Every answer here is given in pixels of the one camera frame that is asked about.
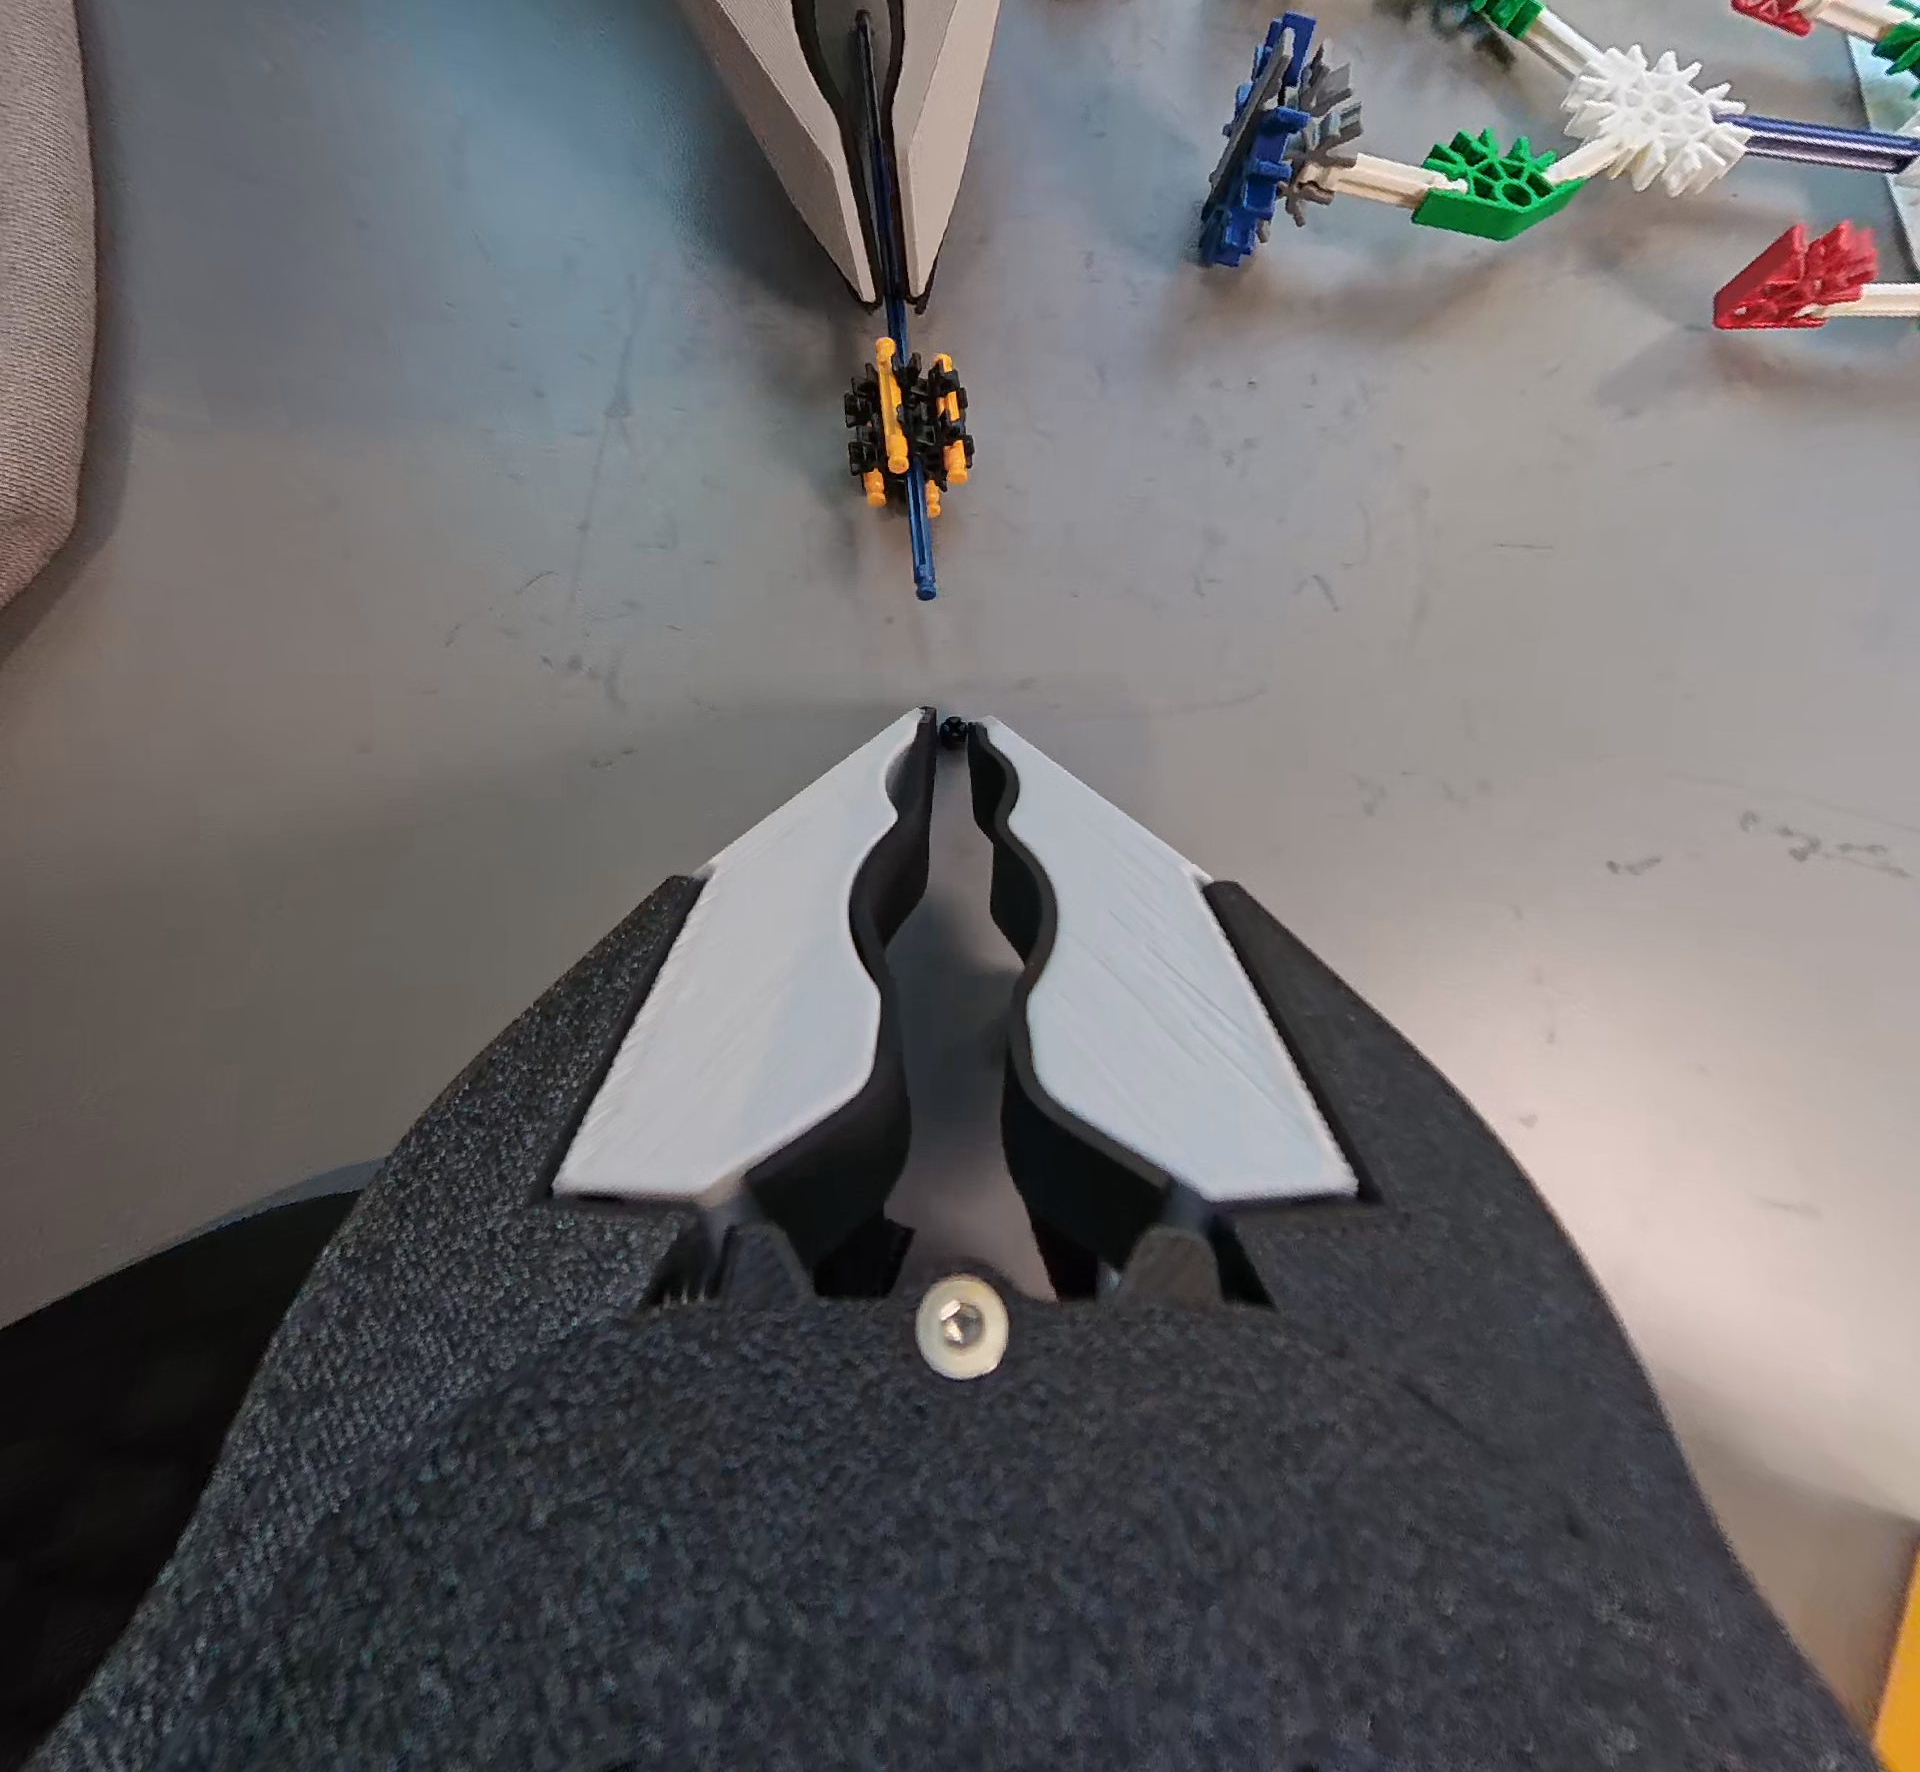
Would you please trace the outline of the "thin blue toy rod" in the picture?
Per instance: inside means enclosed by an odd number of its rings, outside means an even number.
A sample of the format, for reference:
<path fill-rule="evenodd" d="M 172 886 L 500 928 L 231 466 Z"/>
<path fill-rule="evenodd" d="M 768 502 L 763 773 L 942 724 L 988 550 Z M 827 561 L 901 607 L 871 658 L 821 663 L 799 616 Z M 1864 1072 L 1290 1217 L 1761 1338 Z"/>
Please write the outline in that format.
<path fill-rule="evenodd" d="M 877 456 L 884 461 L 880 481 L 897 482 L 907 512 L 907 541 L 913 558 L 916 594 L 933 601 L 937 594 L 937 571 L 933 564 L 929 495 L 920 455 L 907 438 L 901 366 L 909 358 L 907 345 L 907 288 L 903 252 L 897 229 L 891 151 L 884 134 L 876 22 L 867 7 L 854 12 L 853 58 L 860 89 L 860 137 L 867 151 L 876 276 L 884 307 L 884 335 L 876 345 L 876 407 L 877 407 Z"/>

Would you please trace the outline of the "multicoloured construction toy model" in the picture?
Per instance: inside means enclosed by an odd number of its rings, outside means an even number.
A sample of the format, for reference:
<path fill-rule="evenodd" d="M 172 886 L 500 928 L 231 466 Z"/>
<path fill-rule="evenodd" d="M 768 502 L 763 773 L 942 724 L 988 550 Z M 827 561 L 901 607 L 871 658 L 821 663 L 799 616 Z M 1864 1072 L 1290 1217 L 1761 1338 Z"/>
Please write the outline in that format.
<path fill-rule="evenodd" d="M 1237 87 L 1227 146 L 1211 173 L 1196 259 L 1234 269 L 1267 240 L 1279 210 L 1296 225 L 1340 196 L 1404 210 L 1420 228 L 1510 240 L 1562 213 L 1595 177 L 1627 174 L 1634 193 L 1687 197 L 1742 158 L 1886 174 L 1918 193 L 1918 110 L 1902 130 L 1800 123 L 1749 112 L 1702 66 L 1640 46 L 1599 49 L 1542 0 L 1457 0 L 1562 76 L 1571 151 L 1502 146 L 1490 130 L 1457 131 L 1402 164 L 1355 151 L 1362 107 L 1350 72 L 1326 59 L 1309 15 L 1283 15 Z M 1867 42 L 1870 58 L 1918 79 L 1915 0 L 1729 0 L 1733 12 L 1805 38 L 1814 25 Z M 1870 229 L 1837 225 L 1811 238 L 1789 228 L 1718 288 L 1715 328 L 1807 330 L 1833 318 L 1918 318 L 1918 281 L 1879 279 Z"/>

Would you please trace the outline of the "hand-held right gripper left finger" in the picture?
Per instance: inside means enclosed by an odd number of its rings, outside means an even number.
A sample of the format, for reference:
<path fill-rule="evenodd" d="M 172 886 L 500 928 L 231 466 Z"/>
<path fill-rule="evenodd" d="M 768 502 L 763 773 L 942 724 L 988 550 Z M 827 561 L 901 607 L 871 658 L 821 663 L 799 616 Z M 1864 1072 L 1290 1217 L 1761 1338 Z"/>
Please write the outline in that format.
<path fill-rule="evenodd" d="M 909 1142 L 884 950 L 924 895 L 937 712 L 891 724 L 701 869 L 552 1190 L 766 1219 L 805 1269 L 884 1210 Z"/>

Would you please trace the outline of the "black orange toy wheel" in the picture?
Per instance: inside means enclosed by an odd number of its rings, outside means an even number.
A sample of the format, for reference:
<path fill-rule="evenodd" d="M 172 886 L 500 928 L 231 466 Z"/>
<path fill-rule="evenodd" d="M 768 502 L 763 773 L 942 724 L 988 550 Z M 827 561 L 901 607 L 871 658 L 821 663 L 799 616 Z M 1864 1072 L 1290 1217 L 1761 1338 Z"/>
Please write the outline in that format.
<path fill-rule="evenodd" d="M 876 357 L 842 396 L 850 471 L 867 502 L 880 508 L 907 499 L 907 471 L 924 481 L 927 512 L 937 515 L 943 491 L 962 486 L 972 466 L 968 387 L 946 354 L 929 366 L 880 335 Z"/>

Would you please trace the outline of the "person's right leg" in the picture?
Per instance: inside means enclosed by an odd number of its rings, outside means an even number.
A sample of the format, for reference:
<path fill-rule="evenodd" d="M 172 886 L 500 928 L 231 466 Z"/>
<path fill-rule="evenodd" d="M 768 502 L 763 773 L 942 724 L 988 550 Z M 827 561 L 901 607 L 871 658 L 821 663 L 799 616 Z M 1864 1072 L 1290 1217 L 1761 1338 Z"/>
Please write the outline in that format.
<path fill-rule="evenodd" d="M 2 1329 L 5 1769 L 130 1624 L 353 1200 L 231 1219 Z"/>

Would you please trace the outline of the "beige printed hoodie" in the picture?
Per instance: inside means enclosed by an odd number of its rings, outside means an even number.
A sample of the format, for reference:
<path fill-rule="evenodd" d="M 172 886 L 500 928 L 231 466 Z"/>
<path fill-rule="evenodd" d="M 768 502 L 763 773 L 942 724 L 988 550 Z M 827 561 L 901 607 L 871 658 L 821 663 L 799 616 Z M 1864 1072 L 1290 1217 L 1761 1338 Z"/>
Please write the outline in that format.
<path fill-rule="evenodd" d="M 75 0 L 2 0 L 2 603 L 77 521 L 94 288 Z"/>

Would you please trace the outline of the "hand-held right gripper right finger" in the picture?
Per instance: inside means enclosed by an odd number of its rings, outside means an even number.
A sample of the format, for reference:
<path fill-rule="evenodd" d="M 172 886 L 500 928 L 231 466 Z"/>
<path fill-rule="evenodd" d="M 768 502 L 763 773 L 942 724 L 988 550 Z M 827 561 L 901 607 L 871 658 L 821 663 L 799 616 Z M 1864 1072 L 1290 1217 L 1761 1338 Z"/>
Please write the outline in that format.
<path fill-rule="evenodd" d="M 989 912 L 1021 973 L 1001 1145 L 1060 1299 L 1264 1299 L 1234 1217 L 1362 1175 L 1211 876 L 1007 724 L 968 731 Z"/>

